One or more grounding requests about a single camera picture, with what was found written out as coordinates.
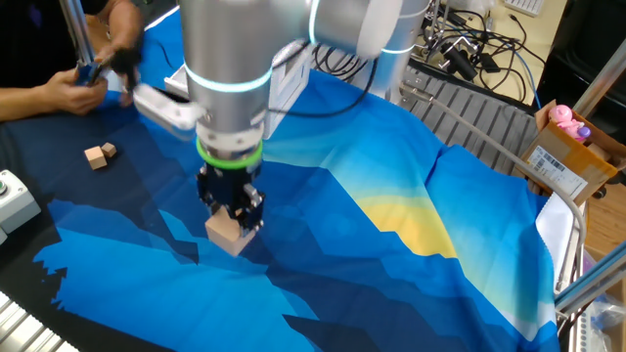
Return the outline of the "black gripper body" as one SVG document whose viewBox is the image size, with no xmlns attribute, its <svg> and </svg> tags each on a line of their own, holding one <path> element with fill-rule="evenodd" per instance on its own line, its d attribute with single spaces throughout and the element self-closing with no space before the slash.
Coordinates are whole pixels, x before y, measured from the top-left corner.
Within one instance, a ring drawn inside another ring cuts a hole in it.
<svg viewBox="0 0 626 352">
<path fill-rule="evenodd" d="M 197 174 L 201 201 L 206 205 L 260 205 L 264 194 L 252 186 L 260 170 L 259 163 L 237 169 L 205 163 Z"/>
</svg>

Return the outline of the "person's left hand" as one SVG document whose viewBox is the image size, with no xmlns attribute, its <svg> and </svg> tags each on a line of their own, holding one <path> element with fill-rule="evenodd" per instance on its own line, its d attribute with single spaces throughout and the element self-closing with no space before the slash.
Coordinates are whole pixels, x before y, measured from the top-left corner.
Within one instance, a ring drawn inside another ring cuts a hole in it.
<svg viewBox="0 0 626 352">
<path fill-rule="evenodd" d="M 121 94 L 119 102 L 122 107 L 129 107 L 133 103 L 133 90 L 138 81 L 140 51 L 136 47 L 111 44 L 100 51 L 95 62 L 108 66 L 125 80 L 125 92 Z"/>
</svg>

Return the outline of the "person's right hand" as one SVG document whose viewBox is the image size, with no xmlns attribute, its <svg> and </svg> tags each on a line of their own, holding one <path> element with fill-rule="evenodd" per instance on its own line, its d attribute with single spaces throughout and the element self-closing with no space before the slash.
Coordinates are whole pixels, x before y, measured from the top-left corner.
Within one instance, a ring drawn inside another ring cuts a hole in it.
<svg viewBox="0 0 626 352">
<path fill-rule="evenodd" d="M 60 71 L 43 86 L 42 105 L 45 112 L 66 111 L 84 115 L 95 109 L 108 92 L 109 83 L 98 78 L 92 86 L 77 85 L 76 68 Z"/>
</svg>

